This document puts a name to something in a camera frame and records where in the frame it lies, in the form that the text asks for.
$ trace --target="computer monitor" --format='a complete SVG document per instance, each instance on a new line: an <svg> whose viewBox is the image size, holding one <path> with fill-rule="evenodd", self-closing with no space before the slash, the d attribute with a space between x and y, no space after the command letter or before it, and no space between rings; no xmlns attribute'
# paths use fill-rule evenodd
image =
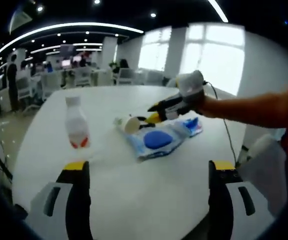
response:
<svg viewBox="0 0 288 240"><path fill-rule="evenodd" d="M73 57L73 62L79 62L79 61L81 61L81 59L82 59L82 57L81 56L74 56Z"/></svg>
<svg viewBox="0 0 288 240"><path fill-rule="evenodd" d="M69 69L71 67L71 60L63 60L62 61L62 68Z"/></svg>
<svg viewBox="0 0 288 240"><path fill-rule="evenodd" d="M59 48L59 55L64 58L76 55L76 47L72 44L62 44Z"/></svg>

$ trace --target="bottle cap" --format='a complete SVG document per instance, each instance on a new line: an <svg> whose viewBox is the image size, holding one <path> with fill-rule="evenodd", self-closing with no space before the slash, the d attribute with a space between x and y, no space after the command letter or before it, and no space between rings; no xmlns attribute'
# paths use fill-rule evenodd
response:
<svg viewBox="0 0 288 240"><path fill-rule="evenodd" d="M68 107L81 105L81 97L80 96L67 96L65 98L65 101L66 101L66 105Z"/></svg>

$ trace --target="yellow clip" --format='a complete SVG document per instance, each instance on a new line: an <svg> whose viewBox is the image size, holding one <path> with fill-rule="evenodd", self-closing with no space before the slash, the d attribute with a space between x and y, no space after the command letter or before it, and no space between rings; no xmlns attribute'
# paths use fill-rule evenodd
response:
<svg viewBox="0 0 288 240"><path fill-rule="evenodd" d="M82 170L85 161L76 161L67 164L63 170Z"/></svg>
<svg viewBox="0 0 288 240"><path fill-rule="evenodd" d="M154 112L151 116L149 116L145 122L148 124L158 124L161 122L160 116L157 112Z"/></svg>
<svg viewBox="0 0 288 240"><path fill-rule="evenodd" d="M230 161L213 161L216 170L234 170L235 167Z"/></svg>

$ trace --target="yellow tip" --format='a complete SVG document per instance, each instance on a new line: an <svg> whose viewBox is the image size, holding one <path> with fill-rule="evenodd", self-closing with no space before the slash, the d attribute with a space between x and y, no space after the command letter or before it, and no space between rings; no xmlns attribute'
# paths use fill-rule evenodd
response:
<svg viewBox="0 0 288 240"><path fill-rule="evenodd" d="M161 122L160 116L157 112L154 112L151 116L149 116L145 122L148 124L158 124Z"/></svg>

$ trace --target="human arm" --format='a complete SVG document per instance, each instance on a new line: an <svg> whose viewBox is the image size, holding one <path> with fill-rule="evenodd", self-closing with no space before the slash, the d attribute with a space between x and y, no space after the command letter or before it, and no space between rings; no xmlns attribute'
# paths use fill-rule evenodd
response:
<svg viewBox="0 0 288 240"><path fill-rule="evenodd" d="M285 128L288 122L288 89L245 99L216 100L206 96L196 104L206 117L228 119L265 128Z"/></svg>

